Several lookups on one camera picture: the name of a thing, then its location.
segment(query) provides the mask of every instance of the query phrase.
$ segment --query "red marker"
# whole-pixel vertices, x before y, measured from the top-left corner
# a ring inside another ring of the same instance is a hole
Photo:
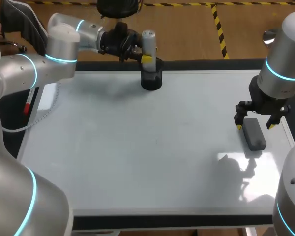
[[[23,113],[26,116],[29,114],[30,104],[31,104],[31,101],[33,100],[34,93],[35,93],[35,88],[31,88],[30,91],[29,91],[28,99],[26,100],[26,104],[25,104],[25,107],[24,107],[24,110],[23,110]]]

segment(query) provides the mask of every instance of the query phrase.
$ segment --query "yellow black caution tape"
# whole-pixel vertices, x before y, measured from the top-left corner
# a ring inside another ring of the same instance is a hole
[[[214,16],[215,25],[216,25],[216,28],[217,28],[218,38],[220,40],[220,47],[221,47],[221,51],[222,51],[222,54],[223,54],[223,58],[224,59],[229,59],[230,57],[228,56],[228,53],[226,51],[226,44],[225,44],[224,34],[223,34],[220,18],[218,18],[218,15],[217,15],[216,5],[212,5],[211,8],[212,8],[213,16]]]
[[[38,5],[75,5],[75,6],[96,6],[94,2],[71,2],[71,1],[27,1],[27,4]],[[195,2],[195,3],[144,3],[144,6],[212,6],[212,5],[295,5],[295,2]]]

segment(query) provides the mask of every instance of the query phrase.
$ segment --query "white cable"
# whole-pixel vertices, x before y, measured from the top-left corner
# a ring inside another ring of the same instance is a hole
[[[56,103],[57,103],[57,100],[58,100],[59,93],[60,93],[60,86],[61,86],[61,83],[58,83],[57,84],[57,87],[56,87],[56,94],[55,94],[53,103],[52,103],[50,109],[42,117],[38,118],[37,120],[35,120],[31,124],[28,124],[27,126],[25,126],[23,128],[19,128],[19,129],[6,129],[6,128],[2,127],[2,130],[4,132],[7,132],[7,133],[18,133],[18,132],[27,130],[28,128],[31,128],[34,125],[37,125],[38,123],[40,123],[44,118],[46,118],[54,110],[54,108],[56,106]]]

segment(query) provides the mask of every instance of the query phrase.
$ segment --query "black eraser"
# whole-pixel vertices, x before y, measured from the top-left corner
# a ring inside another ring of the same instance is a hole
[[[251,151],[262,151],[266,148],[266,140],[257,118],[244,119],[242,131]]]

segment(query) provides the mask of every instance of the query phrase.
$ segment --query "wooden floor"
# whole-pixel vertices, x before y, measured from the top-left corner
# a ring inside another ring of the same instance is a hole
[[[94,2],[76,0],[76,2]],[[194,0],[145,0],[145,3],[188,3]],[[36,5],[31,7],[46,26],[53,13],[60,12],[88,21],[107,25],[95,7],[70,5]],[[294,5],[218,5],[217,13],[224,32],[225,44],[231,59],[264,58],[268,49],[262,42],[264,31],[279,27],[283,19],[295,10]],[[208,6],[144,6],[142,11],[124,19],[136,31],[156,32],[158,56],[163,60],[223,59],[212,10]],[[23,41],[19,33],[8,38],[34,49]],[[81,52],[80,61],[117,60],[116,57]],[[262,235],[264,228],[258,229]],[[122,232],[121,236],[191,236],[194,231]],[[239,236],[237,229],[199,230],[198,236]]]

